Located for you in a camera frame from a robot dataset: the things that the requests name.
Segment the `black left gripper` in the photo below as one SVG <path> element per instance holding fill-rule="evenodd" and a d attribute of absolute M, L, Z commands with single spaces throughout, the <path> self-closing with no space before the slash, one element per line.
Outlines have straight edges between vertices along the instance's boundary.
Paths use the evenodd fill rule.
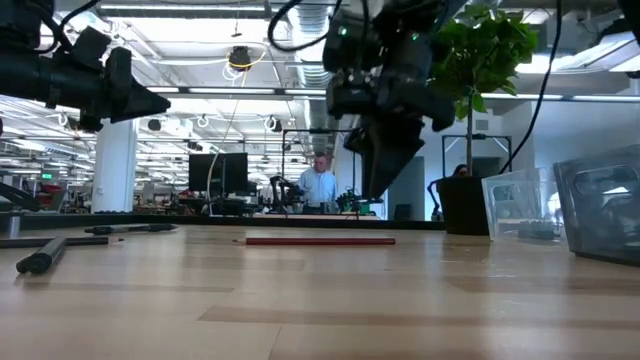
<path fill-rule="evenodd" d="M 170 101 L 141 85 L 131 74 L 131 52 L 113 49 L 106 64 L 97 68 L 82 64 L 70 54 L 57 52 L 52 58 L 49 78 L 49 107 L 58 105 L 80 110 L 80 122 L 99 131 L 101 119 L 112 123 L 166 112 Z"/>

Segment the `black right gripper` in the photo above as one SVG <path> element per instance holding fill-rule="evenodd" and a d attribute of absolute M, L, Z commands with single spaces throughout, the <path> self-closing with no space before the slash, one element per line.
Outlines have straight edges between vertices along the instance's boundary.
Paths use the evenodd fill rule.
<path fill-rule="evenodd" d="M 324 49 L 324 68 L 333 74 L 326 90 L 329 115 L 409 118 L 371 119 L 364 130 L 357 127 L 345 136 L 346 150 L 364 151 L 362 194 L 367 199 L 381 197 L 424 145 L 424 123 L 417 119 L 430 118 L 435 132 L 454 122 L 453 100 L 429 81 L 437 54 L 434 47 L 367 47 L 364 53 L 354 47 Z"/>

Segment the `red pencil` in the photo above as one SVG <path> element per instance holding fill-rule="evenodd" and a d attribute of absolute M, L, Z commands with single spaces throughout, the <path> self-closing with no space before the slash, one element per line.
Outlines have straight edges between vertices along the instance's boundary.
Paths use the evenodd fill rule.
<path fill-rule="evenodd" d="M 249 246 L 388 246 L 394 238 L 245 238 L 236 243 Z"/>

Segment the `dark grey pencil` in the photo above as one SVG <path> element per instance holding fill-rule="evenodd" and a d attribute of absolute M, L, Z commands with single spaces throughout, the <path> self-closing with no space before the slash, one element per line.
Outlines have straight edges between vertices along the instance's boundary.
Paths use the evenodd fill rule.
<path fill-rule="evenodd" d="M 17 248 L 37 248 L 46 245 L 51 238 L 19 238 L 19 239 L 0 239 L 0 249 L 17 249 Z M 112 238 L 108 236 L 96 237 L 74 237 L 67 239 L 68 246 L 90 246 L 90 245 L 109 245 L 123 242 L 123 238 Z"/>

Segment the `thick black marker pen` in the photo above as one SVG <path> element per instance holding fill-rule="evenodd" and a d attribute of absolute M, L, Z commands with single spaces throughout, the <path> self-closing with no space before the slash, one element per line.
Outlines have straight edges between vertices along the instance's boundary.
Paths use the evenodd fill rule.
<path fill-rule="evenodd" d="M 58 237 L 50 240 L 30 256 L 20 260 L 16 264 L 16 270 L 20 274 L 45 274 L 64 253 L 66 244 L 66 238 Z"/>

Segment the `grey tinted plastic bin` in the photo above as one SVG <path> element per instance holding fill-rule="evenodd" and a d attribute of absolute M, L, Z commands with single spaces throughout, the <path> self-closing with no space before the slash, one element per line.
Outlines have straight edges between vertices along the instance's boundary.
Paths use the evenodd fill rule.
<path fill-rule="evenodd" d="M 569 250 L 640 267 L 640 144 L 557 162 Z"/>

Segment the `grey door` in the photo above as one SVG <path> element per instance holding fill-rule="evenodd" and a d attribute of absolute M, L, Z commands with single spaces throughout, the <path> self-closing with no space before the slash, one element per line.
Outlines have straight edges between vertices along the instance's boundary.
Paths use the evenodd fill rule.
<path fill-rule="evenodd" d="M 388 189 L 389 219 L 395 221 L 393 213 L 397 204 L 411 204 L 411 221 L 424 221 L 425 190 L 424 158 L 416 156 L 403 168 Z"/>

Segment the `white round column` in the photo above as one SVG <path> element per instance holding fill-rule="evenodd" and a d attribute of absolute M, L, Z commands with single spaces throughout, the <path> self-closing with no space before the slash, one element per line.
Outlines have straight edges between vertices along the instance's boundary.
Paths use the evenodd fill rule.
<path fill-rule="evenodd" d="M 138 119 L 104 121 L 97 134 L 92 213 L 132 211 L 138 132 Z"/>

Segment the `black plant pot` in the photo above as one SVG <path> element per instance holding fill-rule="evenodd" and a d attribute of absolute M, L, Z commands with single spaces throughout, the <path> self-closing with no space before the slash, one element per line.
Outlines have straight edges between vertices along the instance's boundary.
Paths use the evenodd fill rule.
<path fill-rule="evenodd" d="M 489 227 L 479 177 L 446 177 L 437 191 L 448 234 L 488 236 Z"/>

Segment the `red office chair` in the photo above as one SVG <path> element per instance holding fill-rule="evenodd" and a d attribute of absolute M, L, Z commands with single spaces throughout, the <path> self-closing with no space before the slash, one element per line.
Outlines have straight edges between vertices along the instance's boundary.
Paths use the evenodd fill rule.
<path fill-rule="evenodd" d="M 62 208 L 66 190 L 58 185 L 41 184 L 36 199 L 46 211 L 59 212 Z"/>

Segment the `green leafy potted tree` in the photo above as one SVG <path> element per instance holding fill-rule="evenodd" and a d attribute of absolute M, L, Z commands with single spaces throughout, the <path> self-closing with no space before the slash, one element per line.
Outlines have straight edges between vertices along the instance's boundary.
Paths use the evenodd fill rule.
<path fill-rule="evenodd" d="M 521 12 L 467 5 L 436 33 L 446 52 L 434 60 L 431 84 L 454 100 L 457 120 L 485 113 L 484 93 L 516 93 L 516 67 L 532 60 L 538 43 L 537 33 L 523 18 Z"/>

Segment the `black angled bar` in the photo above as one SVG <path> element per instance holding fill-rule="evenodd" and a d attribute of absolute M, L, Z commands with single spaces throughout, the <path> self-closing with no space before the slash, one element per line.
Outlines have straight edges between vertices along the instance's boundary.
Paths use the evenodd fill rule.
<path fill-rule="evenodd" d="M 0 196 L 11 203 L 32 212 L 41 210 L 40 202 L 29 193 L 4 183 L 0 183 Z"/>

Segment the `black metal frame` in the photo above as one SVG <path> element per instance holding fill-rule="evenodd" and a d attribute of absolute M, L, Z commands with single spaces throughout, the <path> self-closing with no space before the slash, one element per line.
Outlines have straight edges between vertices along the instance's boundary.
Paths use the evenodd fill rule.
<path fill-rule="evenodd" d="M 441 137 L 441 169 L 442 176 L 447 176 L 447 168 L 446 168 L 446 156 L 447 152 L 451 150 L 461 139 L 467 139 L 467 135 L 443 135 Z M 496 145 L 498 145 L 504 152 L 507 153 L 507 158 L 510 158 L 513 155 L 513 140 L 511 136 L 504 135 L 487 135 L 482 133 L 474 133 L 471 135 L 472 141 L 485 141 L 492 140 Z"/>
<path fill-rule="evenodd" d="M 320 147 L 315 147 L 314 145 L 311 146 L 311 149 L 312 149 L 311 163 L 308 164 L 305 167 L 305 169 L 298 174 L 298 177 L 294 182 L 298 185 L 298 179 L 301 173 L 304 172 L 307 168 L 310 168 L 312 166 L 313 160 L 317 153 L 324 153 L 326 155 L 329 163 L 329 169 L 336 178 L 336 175 L 333 171 L 333 162 L 334 162 L 333 151 L 335 150 L 335 148 L 328 147 L 328 140 L 335 140 L 340 133 L 341 133 L 341 130 L 328 129 L 328 128 L 311 128 L 311 129 L 305 129 L 305 130 L 286 129 L 282 135 L 282 141 L 281 141 L 281 170 L 285 171 L 287 167 L 285 162 L 286 162 L 286 155 L 290 152 L 288 148 L 294 147 L 294 146 L 303 147 L 305 144 L 303 137 L 309 138 L 311 142 L 319 138 L 321 141 Z M 337 197 L 338 197 L 339 192 L 338 192 L 337 178 L 336 178 L 336 182 L 337 182 Z M 302 213 L 306 215 L 337 215 L 339 213 L 339 209 L 336 201 L 334 203 L 322 204 L 320 208 L 314 208 L 306 205 L 304 199 L 302 198 L 301 207 L 302 207 Z"/>

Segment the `silver ventilation duct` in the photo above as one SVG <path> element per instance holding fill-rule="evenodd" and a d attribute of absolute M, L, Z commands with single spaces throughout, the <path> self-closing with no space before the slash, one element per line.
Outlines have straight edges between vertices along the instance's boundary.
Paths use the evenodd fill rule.
<path fill-rule="evenodd" d="M 302 0 L 302 3 L 291 9 L 287 18 L 291 24 L 291 46 L 300 46 L 324 36 L 329 29 L 329 15 L 333 6 L 329 0 Z M 326 87 L 331 78 L 322 63 L 324 41 L 297 51 L 295 61 L 300 62 L 296 68 L 298 80 L 302 87 Z"/>

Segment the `black table border rail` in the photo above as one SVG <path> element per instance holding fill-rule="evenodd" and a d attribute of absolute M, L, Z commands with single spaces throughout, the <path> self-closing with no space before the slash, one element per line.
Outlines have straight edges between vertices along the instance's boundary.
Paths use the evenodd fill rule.
<path fill-rule="evenodd" d="M 383 229 L 383 230 L 426 230 L 443 231 L 443 222 L 430 221 L 387 221 L 365 220 L 336 216 L 322 219 L 311 216 L 301 217 L 197 217 L 145 214 L 98 214 L 98 215 L 55 215 L 27 214 L 21 218 L 22 230 L 62 229 L 125 224 L 206 225 L 206 226 L 242 226 L 242 227 L 291 227 L 291 228 L 329 228 L 329 229 Z"/>

